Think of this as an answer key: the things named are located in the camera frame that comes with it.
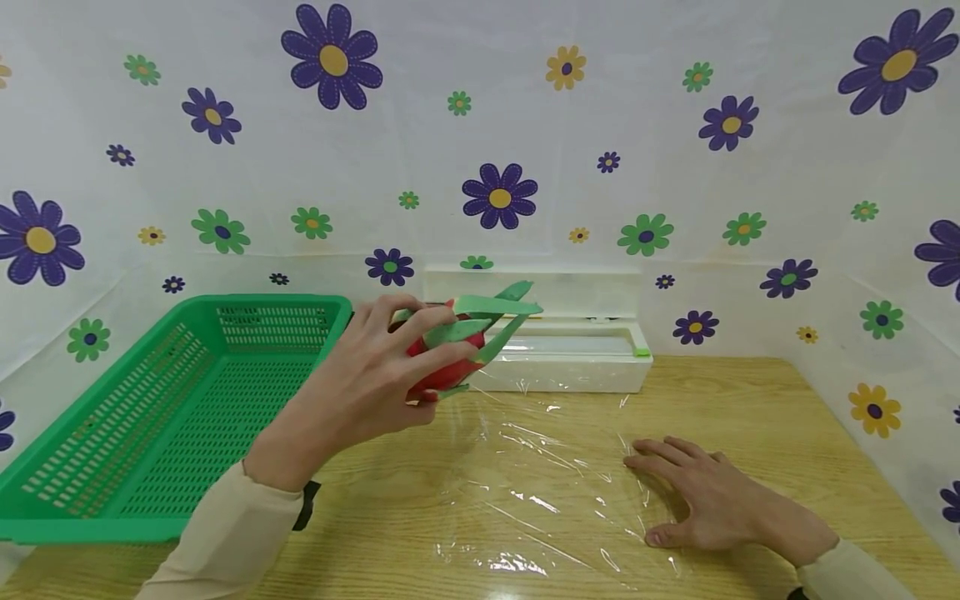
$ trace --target purple flower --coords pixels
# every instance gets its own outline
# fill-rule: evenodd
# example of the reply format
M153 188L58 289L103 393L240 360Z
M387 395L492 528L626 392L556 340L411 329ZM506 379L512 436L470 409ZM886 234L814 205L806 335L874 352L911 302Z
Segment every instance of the purple flower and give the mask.
M820 273L817 269L811 269L812 266L813 261L809 258L800 261L800 264L793 258L788 258L782 269L767 271L770 278L760 283L760 289L767 291L767 298L776 298L781 294L784 299L793 298L796 290L809 288L810 278Z
M940 497L949 504L944 508L944 518L951 523L960 523L960 481L953 482L952 490L950 488L940 490Z
M133 154L120 144L115 146L110 144L107 149L107 156L110 157L110 162L117 162L121 167L132 167L136 162Z
M920 244L913 250L914 256L926 262L939 262L930 269L926 278L937 287L947 287L960 281L960 227L952 221L941 219L930 226L930 235L939 244ZM954 297L960 302L960 284Z
M713 311L705 310L703 314L695 310L686 313L686 319L677 320L677 328L673 330L673 337L680 338L681 344L691 341L700 346L704 338L711 338L716 333L714 327L720 324L719 319L713 319Z
M15 420L16 415L13 411L3 411L0 413L0 452L9 450L13 445L13 435L7 433L7 430L10 429L10 426L13 425Z
M616 152L605 152L597 158L597 168L600 169L600 173L612 173L613 169L619 166L620 156L617 156Z
M852 94L861 91L850 104L850 112L863 114L880 102L881 114L893 114L906 101L906 92L922 92L937 83L932 62L943 59L957 48L960 37L950 34L939 39L953 20L953 9L940 9L920 27L920 11L903 11L890 26L890 40L870 36L853 51L853 59L866 65L854 69L840 80L837 91Z
M183 277L172 276L163 281L163 285L160 287L163 288L163 291L167 294L178 294L183 291L183 287L186 285L186 281L183 280Z
M217 97L209 87L204 94L196 87L188 88L186 93L193 102L184 102L180 106L183 112L194 117L193 121L190 121L193 131L206 132L214 144L223 140L232 144L233 134L243 129L240 121L229 118L233 114L233 105L229 102L217 102Z
M350 35L350 11L331 4L326 23L309 4L297 7L297 20L303 34L285 31L280 44L287 54L300 59L290 70L290 79L301 89L317 86L317 98L324 108L340 106L343 95L354 110L367 105L367 94L360 87L377 89L383 73L369 62L376 54L376 37L364 30Z
M58 286L66 281L66 266L79 271L86 262L70 248L80 244L80 232L72 225L62 225L60 205L48 200L40 210L34 199L23 190L13 192L13 212L0 205L0 260L12 258L7 277L17 285L26 285L40 271L47 285Z
M707 125L700 129L700 137L710 138L710 149L716 152L727 144L727 152L736 148L741 137L750 137L754 134L754 126L750 124L760 114L760 109L754 106L754 97L747 96L738 106L736 96L727 96L720 103L720 109L711 108L704 113Z
M520 225L517 215L529 217L537 211L530 196L537 193L537 182L520 180L523 169L516 163L507 165L503 176L496 167L487 163L480 167L480 179L464 181L464 193L473 198L464 204L464 214L472 217L481 212L480 225L484 229L493 229L497 222L507 229L516 229Z
M404 256L396 248L389 252L377 248L373 251L373 256L368 256L365 261L368 267L367 275L371 277L380 277L380 283L383 285L402 286L406 283L405 277L414 276L414 270L410 267L414 259L410 256Z
M665 290L668 287L673 287L675 281L676 279L674 279L672 275L661 275L657 277L657 287Z

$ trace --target wall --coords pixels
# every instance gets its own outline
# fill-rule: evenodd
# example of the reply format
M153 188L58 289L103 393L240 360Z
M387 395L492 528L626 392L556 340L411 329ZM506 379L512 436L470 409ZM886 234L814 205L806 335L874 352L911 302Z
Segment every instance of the wall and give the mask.
M0 468L195 294L629 270L654 353L792 361L960 565L956 2L314 6L5 5Z

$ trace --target sleeve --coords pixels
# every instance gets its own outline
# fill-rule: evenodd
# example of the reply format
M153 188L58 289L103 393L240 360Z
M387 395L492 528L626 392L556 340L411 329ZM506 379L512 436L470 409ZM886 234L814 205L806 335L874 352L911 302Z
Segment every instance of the sleeve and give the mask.
M814 564L797 569L797 575L809 600L914 600L890 571L846 540Z
M239 600L273 565L302 496L254 483L242 463L234 465L206 492L180 544L135 600Z

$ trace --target table surface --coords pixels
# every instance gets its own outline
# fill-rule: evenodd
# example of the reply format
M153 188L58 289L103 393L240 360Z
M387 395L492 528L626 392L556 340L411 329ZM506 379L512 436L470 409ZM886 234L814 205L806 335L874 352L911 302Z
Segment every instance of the table surface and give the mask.
M793 367L658 357L640 395L460 395L432 426L338 456L251 599L785 598L795 574L762 548L643 544L684 504L620 459L631 438L667 434L722 449L918 598L956 597L955 569ZM40 548L0 599L128 600L170 549Z

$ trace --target yellow flower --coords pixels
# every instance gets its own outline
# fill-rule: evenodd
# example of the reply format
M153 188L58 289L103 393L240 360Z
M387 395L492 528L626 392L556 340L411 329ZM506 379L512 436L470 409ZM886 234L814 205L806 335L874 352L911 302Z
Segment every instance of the yellow flower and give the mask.
M13 74L13 71L11 71L10 68L9 68L6 64L0 64L0 89L3 89L4 87L7 87L7 82L4 81L3 78L9 77L9 76L12 75L12 74Z
M590 232L587 228L575 228L570 232L570 241L574 244L583 244L590 238Z
M801 327L797 329L797 337L808 344L816 344L819 336L817 336L817 330L813 327Z
M581 81L584 78L584 65L587 64L587 57L578 57L580 48L570 46L569 52L566 46L557 49L557 56L546 60L546 65L550 70L546 73L546 80L553 82L553 88L557 91L566 86L567 89L573 89L574 81Z
M869 434L876 433L886 440L890 437L891 429L900 429L900 403L887 397L883 386L875 386L872 390L866 383L856 386L856 392L848 395L853 408L850 415L856 420L863 421L863 430Z
M167 236L163 234L163 229L157 228L143 228L137 234L137 237L140 238L141 244L150 244L151 246L162 244L163 240L167 239Z

